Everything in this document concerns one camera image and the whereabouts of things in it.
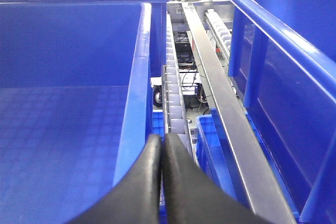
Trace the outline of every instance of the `bin floor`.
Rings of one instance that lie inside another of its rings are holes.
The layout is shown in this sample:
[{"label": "bin floor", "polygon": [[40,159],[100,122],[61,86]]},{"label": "bin floor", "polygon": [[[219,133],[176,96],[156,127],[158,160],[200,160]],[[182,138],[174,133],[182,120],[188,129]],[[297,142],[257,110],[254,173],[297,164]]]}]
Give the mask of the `bin floor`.
[{"label": "bin floor", "polygon": [[127,91],[0,89],[1,223],[63,223],[112,188]]}]

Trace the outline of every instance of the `wire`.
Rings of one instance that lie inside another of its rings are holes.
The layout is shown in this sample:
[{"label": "wire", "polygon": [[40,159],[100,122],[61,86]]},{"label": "wire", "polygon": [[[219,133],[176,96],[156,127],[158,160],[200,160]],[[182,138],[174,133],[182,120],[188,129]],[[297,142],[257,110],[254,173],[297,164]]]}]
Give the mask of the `wire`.
[{"label": "wire", "polygon": [[201,112],[199,111],[199,109],[201,108],[201,106],[202,106],[202,103],[200,103],[199,107],[198,107],[198,113],[199,113],[199,115],[201,114]]},{"label": "wire", "polygon": [[189,103],[188,103],[188,105],[186,105],[185,107],[186,107],[186,112],[188,111],[188,109],[195,109],[195,108],[198,108],[198,105],[197,106],[195,106],[195,107],[192,107],[192,106],[190,106],[190,104],[191,104],[191,95],[189,95]]},{"label": "wire", "polygon": [[210,110],[209,108],[207,108],[204,112],[203,112],[203,115],[205,115],[205,113]]},{"label": "wire", "polygon": [[209,40],[212,40],[214,38],[214,35],[212,34],[212,32],[209,30],[210,34],[211,34],[211,38]]},{"label": "wire", "polygon": [[188,39],[188,36],[187,35],[184,35],[181,39],[179,39],[178,41],[176,41],[175,43],[179,43],[179,42],[181,42],[183,39],[185,39],[185,38],[187,38]]},{"label": "wire", "polygon": [[[200,94],[200,95],[199,95],[200,98],[202,98],[202,97],[201,97],[201,96],[202,96],[202,91],[203,91],[203,85],[202,85],[201,91],[200,91],[200,93],[199,93],[199,94]],[[197,99],[199,100],[200,103],[208,103],[207,101],[203,101],[203,100],[201,100],[200,98],[197,98]]]},{"label": "wire", "polygon": [[193,118],[188,118],[188,117],[187,117],[187,119],[192,120],[192,119],[195,119],[195,118],[197,118],[197,117],[198,117],[198,116],[195,116],[195,117],[193,117]]},{"label": "wire", "polygon": [[[188,70],[187,73],[184,74],[184,76],[183,76],[183,78],[182,78],[181,85],[182,85],[182,87],[184,87],[184,89],[186,89],[186,90],[191,89],[191,88],[193,87],[193,85],[195,84],[196,75],[197,75],[197,73],[198,73],[197,70],[196,70],[195,68],[196,68],[196,62],[193,61],[193,64],[191,65],[190,69]],[[193,83],[191,84],[191,86],[184,86],[184,78],[186,77],[186,75],[187,75],[188,73],[190,73],[191,70],[196,70],[195,73],[194,73]]]}]

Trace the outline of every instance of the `metal rail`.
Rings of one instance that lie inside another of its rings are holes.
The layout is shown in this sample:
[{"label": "metal rail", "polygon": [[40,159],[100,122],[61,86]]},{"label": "metal rail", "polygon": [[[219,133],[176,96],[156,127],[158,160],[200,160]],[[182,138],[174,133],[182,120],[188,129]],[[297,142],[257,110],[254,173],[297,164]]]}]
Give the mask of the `metal rail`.
[{"label": "metal rail", "polygon": [[[234,5],[230,0],[202,0],[194,2],[194,7],[198,13],[202,23],[204,20],[204,12],[208,9],[213,9],[227,26],[232,29]],[[188,24],[183,13],[182,2],[172,1],[167,4],[167,11],[171,17],[171,22],[174,31],[188,31]]]},{"label": "metal rail", "polygon": [[296,223],[260,145],[232,91],[192,3],[183,3],[202,84],[211,98],[237,163],[252,211],[278,224]]},{"label": "metal rail", "polygon": [[170,132],[170,124],[168,117],[168,91],[167,91],[167,66],[162,66],[162,111],[163,111],[163,124],[164,124],[164,133]]}]

